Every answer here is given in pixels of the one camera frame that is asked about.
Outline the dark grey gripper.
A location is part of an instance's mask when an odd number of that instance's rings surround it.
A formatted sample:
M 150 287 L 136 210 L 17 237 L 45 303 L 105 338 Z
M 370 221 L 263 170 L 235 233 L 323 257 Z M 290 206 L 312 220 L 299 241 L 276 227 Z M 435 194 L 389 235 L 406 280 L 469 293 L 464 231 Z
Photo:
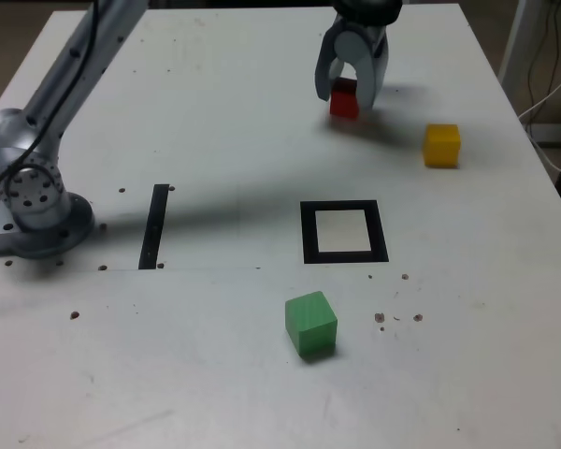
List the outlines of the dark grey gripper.
M 328 101 L 332 90 L 330 78 L 341 77 L 345 65 L 350 65 L 356 80 L 356 100 L 359 109 L 372 109 L 381 90 L 388 65 L 389 19 L 374 23 L 355 22 L 337 15 L 335 25 L 324 34 L 314 72 L 318 97 Z

